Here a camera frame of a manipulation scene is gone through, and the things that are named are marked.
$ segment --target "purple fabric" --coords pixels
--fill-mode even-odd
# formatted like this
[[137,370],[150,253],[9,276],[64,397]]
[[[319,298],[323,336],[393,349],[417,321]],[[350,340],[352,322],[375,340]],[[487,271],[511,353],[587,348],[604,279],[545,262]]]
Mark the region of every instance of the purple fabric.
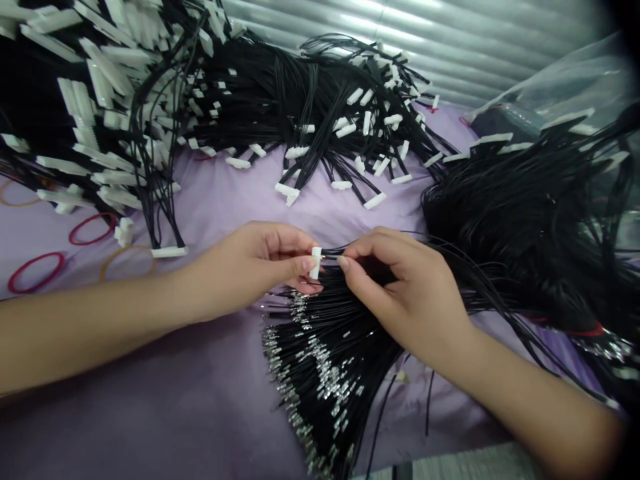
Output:
[[[458,117],[456,110],[444,107],[428,113],[427,121],[464,149],[475,136]],[[371,178],[388,195],[372,211],[365,210],[352,192],[333,190],[323,169],[288,209],[284,198],[273,190],[282,172],[283,152],[283,147],[278,148],[247,171],[233,169],[223,161],[178,162],[176,178],[183,190],[176,195],[176,217],[190,253],[186,258],[159,261],[157,270],[192,261],[250,220],[291,223],[327,247],[344,245],[376,225],[424,230],[419,194],[431,180],[416,160],[407,162],[414,176],[409,183],[392,185],[386,178]],[[30,198],[32,193],[16,186],[5,194],[13,203]],[[67,264],[42,291],[96,282],[102,262],[118,250],[115,240],[109,238],[88,247],[74,247],[67,241],[70,230],[92,214],[78,209],[63,217],[48,203],[0,207],[5,226],[0,237],[0,299],[10,296],[6,283],[16,268],[51,251],[64,252]],[[134,220],[134,243],[148,245],[140,213]],[[82,238],[94,238],[105,229],[104,223],[93,222],[83,230]],[[163,244],[174,243],[166,225],[163,232]],[[116,258],[108,278],[140,275],[150,265],[148,252],[134,250]],[[37,283],[51,268],[46,262],[32,266],[19,286]],[[118,315],[115,307],[113,314]],[[528,358],[511,328],[496,314],[476,315],[473,321]],[[277,409],[279,397],[262,354],[263,326],[258,303],[214,322],[174,332],[126,358],[45,387],[0,411],[0,478],[305,478],[301,448],[285,412]],[[564,340],[554,347],[583,379],[593,381]],[[414,359],[402,369],[409,382],[396,382],[392,387],[374,469],[508,439],[482,407],[438,375],[431,397],[429,436],[425,437],[431,371]],[[382,391],[369,418],[358,462],[360,472],[369,458]]]

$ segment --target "fingernail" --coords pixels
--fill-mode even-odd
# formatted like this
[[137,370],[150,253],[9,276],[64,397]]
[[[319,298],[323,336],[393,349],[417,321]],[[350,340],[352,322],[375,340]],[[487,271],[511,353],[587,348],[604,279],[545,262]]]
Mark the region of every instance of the fingernail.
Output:
[[317,265],[317,261],[313,257],[309,257],[302,260],[302,266],[304,267],[305,271],[313,270],[316,265]]
[[349,270],[349,261],[346,258],[344,258],[342,255],[338,257],[338,265],[340,265],[340,268],[342,268],[343,272],[346,272],[347,270]]

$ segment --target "red rubber band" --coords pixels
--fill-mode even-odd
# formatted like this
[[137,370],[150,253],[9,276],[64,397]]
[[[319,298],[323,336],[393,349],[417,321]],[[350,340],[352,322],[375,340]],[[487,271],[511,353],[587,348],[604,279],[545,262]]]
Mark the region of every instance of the red rubber band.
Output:
[[[100,218],[100,217],[110,217],[111,218],[111,224],[109,226],[109,230],[107,230],[107,232],[104,235],[101,235],[100,237],[88,241],[88,242],[78,242],[75,240],[75,234],[78,233],[78,230],[80,230],[82,227],[84,227],[86,224],[88,224],[90,221],[95,220],[96,218]],[[109,234],[115,230],[115,224],[116,224],[117,219],[115,218],[115,215],[112,214],[111,212],[100,212],[97,215],[94,215],[92,217],[89,217],[88,219],[80,222],[80,224],[78,224],[78,226],[76,226],[76,228],[74,228],[73,230],[71,230],[71,233],[69,234],[69,243],[72,245],[92,245],[94,243],[98,243],[100,240],[106,238],[109,236]]]
[[[18,290],[15,287],[15,281],[17,280],[17,278],[20,276],[20,274],[22,274],[22,272],[24,272],[24,270],[26,270],[27,268],[29,268],[30,265],[36,263],[37,261],[40,261],[44,258],[47,257],[58,257],[58,265],[56,266],[56,268],[51,272],[51,274],[45,278],[44,280],[42,280],[42,282],[38,283],[36,286],[28,288],[26,290]],[[45,253],[44,255],[40,255],[38,258],[34,258],[33,260],[29,260],[28,262],[26,262],[22,267],[18,268],[18,270],[16,270],[14,272],[14,274],[11,276],[11,278],[9,279],[9,283],[7,284],[7,289],[14,295],[22,295],[24,293],[33,293],[36,290],[44,287],[46,284],[48,284],[51,280],[53,280],[53,278],[58,275],[58,273],[60,273],[60,270],[62,270],[62,267],[65,264],[65,256],[60,253],[60,252],[51,252],[51,253]]]
[[571,335],[575,335],[576,337],[599,337],[600,335],[604,335],[605,334],[605,330],[604,328],[602,328],[602,324],[600,324],[600,322],[596,322],[598,324],[598,326],[596,328],[594,328],[591,331],[588,332],[570,332],[568,331],[567,333],[570,333]]

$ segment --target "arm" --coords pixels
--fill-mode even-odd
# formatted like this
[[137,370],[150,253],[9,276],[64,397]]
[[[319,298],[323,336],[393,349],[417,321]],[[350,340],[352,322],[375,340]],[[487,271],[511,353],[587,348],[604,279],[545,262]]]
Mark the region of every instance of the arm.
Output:
[[252,304],[287,282],[303,293],[314,240],[252,222],[172,273],[0,303],[0,396],[70,377],[172,330]]
[[[368,256],[389,265],[398,281],[372,281],[356,261]],[[438,252],[378,228],[339,262],[389,334],[492,412],[553,478],[602,478],[622,433],[616,415],[476,329]]]

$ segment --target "rubber band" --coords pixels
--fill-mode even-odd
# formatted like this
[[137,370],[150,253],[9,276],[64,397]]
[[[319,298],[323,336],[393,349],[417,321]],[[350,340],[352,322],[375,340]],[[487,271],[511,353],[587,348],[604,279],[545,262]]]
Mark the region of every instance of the rubber band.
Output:
[[[20,276],[20,274],[22,274],[22,272],[24,272],[32,264],[34,264],[37,261],[40,261],[40,260],[42,260],[44,258],[47,258],[47,257],[58,257],[58,265],[56,265],[56,268],[54,268],[54,270],[51,272],[51,274],[47,278],[42,280],[42,282],[38,283],[34,287],[31,287],[31,288],[28,288],[28,289],[25,289],[25,290],[18,290],[18,288],[16,288],[16,286],[15,286],[15,281]],[[33,293],[36,290],[44,287],[51,280],[53,280],[54,277],[56,275],[58,275],[58,273],[60,273],[60,270],[62,270],[62,267],[64,266],[64,264],[65,264],[65,256],[60,252],[45,253],[44,255],[40,255],[39,257],[34,258],[33,260],[29,260],[22,267],[18,268],[18,270],[16,270],[13,273],[13,275],[9,279],[9,283],[7,284],[7,290],[9,290],[14,295],[23,295],[25,293]]]
[[[109,225],[109,230],[107,230],[107,232],[104,235],[101,235],[100,237],[98,237],[98,238],[96,238],[94,240],[90,240],[88,242],[78,242],[78,241],[75,240],[75,234],[78,233],[78,230],[80,230],[82,227],[84,227],[90,221],[95,220],[96,218],[100,218],[100,217],[110,217],[111,218],[111,224]],[[98,243],[100,240],[106,238],[112,231],[115,230],[116,222],[117,222],[117,218],[111,212],[100,212],[97,215],[89,217],[88,219],[80,222],[73,230],[71,230],[71,232],[69,234],[69,243],[72,244],[72,245],[80,245],[80,246],[82,246],[82,245],[92,245],[94,243]]]
[[36,197],[35,200],[31,200],[26,203],[7,203],[5,201],[5,189],[9,186],[10,183],[15,183],[15,182],[11,179],[8,179],[6,180],[6,182],[0,185],[0,205],[4,205],[5,207],[28,207],[38,202],[42,202],[40,198]]
[[[107,281],[107,268],[109,268],[109,265],[111,264],[111,262],[114,261],[116,257],[119,257],[121,253],[124,253],[132,249],[144,249],[151,252],[151,249],[149,247],[143,247],[142,245],[129,245],[128,247],[121,248],[120,250],[117,250],[116,252],[112,253],[109,256],[109,258],[107,258],[105,262],[102,264],[102,266],[100,267],[100,280],[99,280],[100,283]],[[151,262],[151,268],[146,273],[146,275],[152,273],[155,270],[156,262],[157,262],[157,259],[153,258],[153,261]]]
[[605,334],[604,328],[602,328],[602,324],[596,321],[598,324],[596,328],[588,332],[572,332],[568,331],[567,333],[570,335],[575,335],[576,337],[599,337],[600,335]]

